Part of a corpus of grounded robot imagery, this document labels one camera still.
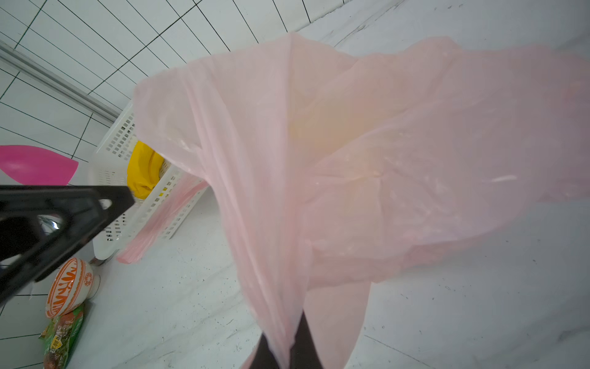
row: yellow object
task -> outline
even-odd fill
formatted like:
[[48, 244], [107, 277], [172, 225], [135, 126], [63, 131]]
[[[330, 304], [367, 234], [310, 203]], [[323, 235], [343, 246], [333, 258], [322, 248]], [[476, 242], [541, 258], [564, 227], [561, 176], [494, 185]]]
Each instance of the yellow object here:
[[160, 180], [164, 158], [151, 147], [139, 141], [127, 166], [127, 186], [137, 198], [144, 200]]
[[57, 350], [58, 348], [62, 347], [64, 344], [61, 343], [61, 338], [56, 334], [51, 341], [51, 349]]

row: white marble floor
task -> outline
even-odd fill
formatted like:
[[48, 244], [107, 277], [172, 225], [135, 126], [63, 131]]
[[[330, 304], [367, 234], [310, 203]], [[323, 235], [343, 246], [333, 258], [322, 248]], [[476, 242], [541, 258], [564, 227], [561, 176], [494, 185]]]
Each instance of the white marble floor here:
[[[374, 285], [347, 368], [587, 368], [588, 220], [590, 201], [540, 204]], [[172, 240], [100, 274], [70, 368], [239, 368], [258, 340], [211, 190]]]
[[[590, 56], [586, 0], [353, 0], [302, 30], [355, 55], [430, 35]], [[590, 201], [539, 204], [482, 245], [373, 285], [347, 368], [588, 368]], [[172, 240], [100, 268], [70, 369], [238, 368], [248, 313], [211, 190]]]

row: pink dustpan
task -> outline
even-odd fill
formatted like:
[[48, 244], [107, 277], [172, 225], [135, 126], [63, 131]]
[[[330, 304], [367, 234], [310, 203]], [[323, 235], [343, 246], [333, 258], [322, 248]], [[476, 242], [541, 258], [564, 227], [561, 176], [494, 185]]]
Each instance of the pink dustpan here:
[[78, 162], [35, 146], [0, 146], [0, 170], [24, 185], [65, 186]]

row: food package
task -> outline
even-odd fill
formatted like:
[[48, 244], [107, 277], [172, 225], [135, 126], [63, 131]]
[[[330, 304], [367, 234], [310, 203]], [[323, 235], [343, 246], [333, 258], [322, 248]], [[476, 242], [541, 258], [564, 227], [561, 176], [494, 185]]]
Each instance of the food package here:
[[84, 303], [67, 314], [51, 318], [40, 336], [45, 341], [44, 369], [65, 369], [83, 319]]
[[337, 369], [371, 282], [589, 193], [589, 102], [590, 64], [546, 47], [353, 57], [289, 34], [146, 79], [134, 111], [139, 139], [215, 191], [281, 368], [305, 306]]

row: pink plastic bag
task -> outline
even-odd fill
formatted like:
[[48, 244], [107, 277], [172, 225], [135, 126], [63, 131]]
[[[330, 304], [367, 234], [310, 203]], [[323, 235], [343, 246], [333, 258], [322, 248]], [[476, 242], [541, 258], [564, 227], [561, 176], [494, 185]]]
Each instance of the pink plastic bag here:
[[162, 230], [174, 220], [181, 209], [188, 204], [197, 192], [204, 190], [208, 185], [207, 182], [200, 178], [185, 173], [178, 180], [170, 195], [163, 200], [162, 205], [148, 219], [141, 231], [119, 253], [117, 261], [123, 264], [137, 263], [147, 250], [153, 246], [154, 242], [162, 234]]
[[214, 189], [281, 367], [305, 304], [331, 369], [369, 281], [588, 194], [589, 86], [586, 61], [544, 47], [431, 38], [356, 58], [292, 34], [149, 78], [134, 109], [139, 139]]

